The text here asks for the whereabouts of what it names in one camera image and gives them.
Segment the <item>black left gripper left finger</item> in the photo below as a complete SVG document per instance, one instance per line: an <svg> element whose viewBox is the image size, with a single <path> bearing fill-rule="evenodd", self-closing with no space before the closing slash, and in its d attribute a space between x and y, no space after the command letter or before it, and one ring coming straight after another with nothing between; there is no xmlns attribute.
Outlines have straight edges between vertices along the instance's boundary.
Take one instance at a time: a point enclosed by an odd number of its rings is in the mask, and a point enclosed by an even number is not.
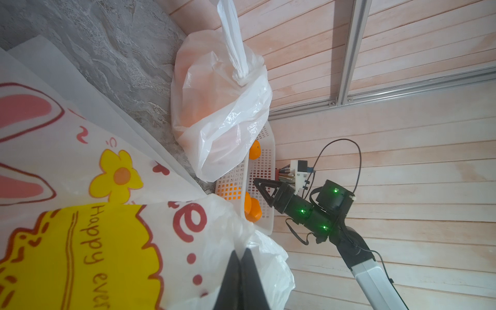
<svg viewBox="0 0 496 310"><path fill-rule="evenodd" d="M233 251L213 310L237 310L241 305L241 264L238 255Z"/></svg>

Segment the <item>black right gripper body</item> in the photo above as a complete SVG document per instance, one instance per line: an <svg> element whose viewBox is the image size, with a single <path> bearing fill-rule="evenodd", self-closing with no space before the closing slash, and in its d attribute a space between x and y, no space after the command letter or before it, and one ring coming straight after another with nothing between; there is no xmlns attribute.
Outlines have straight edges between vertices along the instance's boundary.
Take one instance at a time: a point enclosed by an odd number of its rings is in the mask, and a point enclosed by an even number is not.
<svg viewBox="0 0 496 310"><path fill-rule="evenodd" d="M344 221L355 201L353 192L332 182L326 181L308 200L297 196L292 186L278 182L276 188L276 210L287 215L297 225L307 228L316 237L316 242L329 240L339 244L344 239Z"/></svg>

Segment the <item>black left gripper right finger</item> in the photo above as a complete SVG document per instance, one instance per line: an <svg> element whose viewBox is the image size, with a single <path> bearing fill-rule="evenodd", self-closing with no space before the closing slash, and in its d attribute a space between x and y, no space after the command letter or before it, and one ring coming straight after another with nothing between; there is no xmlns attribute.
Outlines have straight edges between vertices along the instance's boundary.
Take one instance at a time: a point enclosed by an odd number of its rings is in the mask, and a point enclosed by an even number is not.
<svg viewBox="0 0 496 310"><path fill-rule="evenodd" d="M266 294L250 249L240 261L240 309L270 310Z"/></svg>

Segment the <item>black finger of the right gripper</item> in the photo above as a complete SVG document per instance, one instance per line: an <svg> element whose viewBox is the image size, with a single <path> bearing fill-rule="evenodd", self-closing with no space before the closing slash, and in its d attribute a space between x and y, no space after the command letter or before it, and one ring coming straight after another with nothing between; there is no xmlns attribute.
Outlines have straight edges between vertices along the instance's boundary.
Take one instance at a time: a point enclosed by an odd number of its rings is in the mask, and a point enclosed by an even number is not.
<svg viewBox="0 0 496 310"><path fill-rule="evenodd" d="M286 207L289 203L289 185L285 182L255 178L253 184L270 207Z"/></svg>

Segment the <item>white printed plastic bag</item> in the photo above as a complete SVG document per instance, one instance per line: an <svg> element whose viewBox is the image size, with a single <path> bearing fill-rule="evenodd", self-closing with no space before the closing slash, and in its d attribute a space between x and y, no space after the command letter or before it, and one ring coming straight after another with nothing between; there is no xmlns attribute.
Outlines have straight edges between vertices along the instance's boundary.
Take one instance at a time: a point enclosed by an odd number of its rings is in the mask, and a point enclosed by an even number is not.
<svg viewBox="0 0 496 310"><path fill-rule="evenodd" d="M222 30L186 37L170 91L174 137L204 182L244 161L273 97L263 57L243 42L235 4L217 1L216 8Z"/></svg>

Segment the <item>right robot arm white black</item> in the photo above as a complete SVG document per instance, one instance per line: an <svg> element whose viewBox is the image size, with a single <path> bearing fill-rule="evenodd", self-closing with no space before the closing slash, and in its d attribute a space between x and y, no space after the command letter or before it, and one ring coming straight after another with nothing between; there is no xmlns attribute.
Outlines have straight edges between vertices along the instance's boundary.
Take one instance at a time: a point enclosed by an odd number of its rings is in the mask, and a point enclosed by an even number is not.
<svg viewBox="0 0 496 310"><path fill-rule="evenodd" d="M287 183L256 178L253 184L268 206L304 226L317 244L329 241L360 285L373 309L408 309L393 280L375 258L377 251L368 247L363 237L345 224L356 196L330 180L312 190L315 199L306 200Z"/></svg>

